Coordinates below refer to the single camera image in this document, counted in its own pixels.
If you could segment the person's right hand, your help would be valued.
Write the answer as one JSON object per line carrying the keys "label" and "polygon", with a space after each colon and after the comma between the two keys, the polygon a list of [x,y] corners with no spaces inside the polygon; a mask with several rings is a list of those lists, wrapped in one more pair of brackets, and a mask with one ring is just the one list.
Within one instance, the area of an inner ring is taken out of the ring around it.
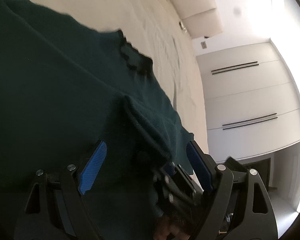
{"label": "person's right hand", "polygon": [[167,216],[162,216],[158,219],[153,239],[167,240],[169,235],[172,235],[173,239],[179,240],[188,240],[190,238],[190,236],[184,233],[179,227],[172,224]]}

